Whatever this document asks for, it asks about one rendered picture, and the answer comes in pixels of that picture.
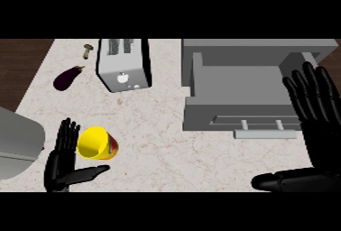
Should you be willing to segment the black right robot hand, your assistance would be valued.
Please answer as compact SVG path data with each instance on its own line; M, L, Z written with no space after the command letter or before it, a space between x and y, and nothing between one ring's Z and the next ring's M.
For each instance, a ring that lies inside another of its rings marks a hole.
M282 79L301 122L310 168L252 178L252 188L268 192L341 192L341 96L326 68L308 61Z

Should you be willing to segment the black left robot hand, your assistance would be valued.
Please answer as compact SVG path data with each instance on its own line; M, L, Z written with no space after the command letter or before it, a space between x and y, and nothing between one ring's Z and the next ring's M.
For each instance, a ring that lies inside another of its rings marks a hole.
M69 186L91 181L110 167L98 165L75 169L75 146L79 125L70 118L62 120L54 149L51 150L44 169L44 188L47 192L67 192Z

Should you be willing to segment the yellow cup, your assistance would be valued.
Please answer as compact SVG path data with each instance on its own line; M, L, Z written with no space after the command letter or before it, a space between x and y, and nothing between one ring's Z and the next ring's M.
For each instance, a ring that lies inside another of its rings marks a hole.
M118 142L100 126L90 127L79 135L76 152L85 159L109 160L116 156Z

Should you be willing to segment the grey open drawer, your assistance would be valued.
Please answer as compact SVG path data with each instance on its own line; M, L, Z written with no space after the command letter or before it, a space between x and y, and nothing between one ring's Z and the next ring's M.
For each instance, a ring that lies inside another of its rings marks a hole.
M307 61L290 53L277 66L206 66L200 53L190 65L190 96L184 98L186 131L233 131L246 123L252 130L296 130L293 112L282 79Z

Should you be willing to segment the grey rounded appliance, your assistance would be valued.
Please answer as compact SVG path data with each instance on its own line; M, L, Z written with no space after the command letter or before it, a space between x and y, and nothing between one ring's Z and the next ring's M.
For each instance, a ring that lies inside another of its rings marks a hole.
M0 180L17 176L42 151L42 125L0 107Z

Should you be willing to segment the purple eggplant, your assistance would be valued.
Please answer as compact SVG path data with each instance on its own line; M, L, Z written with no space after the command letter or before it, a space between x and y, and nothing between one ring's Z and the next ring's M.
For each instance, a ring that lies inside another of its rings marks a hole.
M53 87L63 91L70 87L75 77L79 75L84 66L73 66L69 68L53 80Z

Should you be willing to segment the grey cabinet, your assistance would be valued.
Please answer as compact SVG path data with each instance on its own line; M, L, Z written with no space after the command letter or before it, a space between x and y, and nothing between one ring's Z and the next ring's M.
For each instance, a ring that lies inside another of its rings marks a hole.
M279 66L290 53L310 52L320 62L336 47L335 39L181 39L181 86L190 86L194 53L205 66Z

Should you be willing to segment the silver toaster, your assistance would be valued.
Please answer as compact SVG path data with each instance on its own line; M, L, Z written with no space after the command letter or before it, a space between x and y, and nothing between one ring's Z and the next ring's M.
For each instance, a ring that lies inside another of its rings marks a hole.
M96 75L112 93L152 87L146 39L98 39Z

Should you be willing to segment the brown mushroom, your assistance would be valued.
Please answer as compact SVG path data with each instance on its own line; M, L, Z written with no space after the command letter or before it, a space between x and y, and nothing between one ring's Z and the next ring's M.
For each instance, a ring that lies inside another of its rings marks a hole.
M84 60L87 60L88 59L88 52L93 51L93 46L90 44L85 44L84 49L85 49L85 51L82 54L82 58L84 58Z

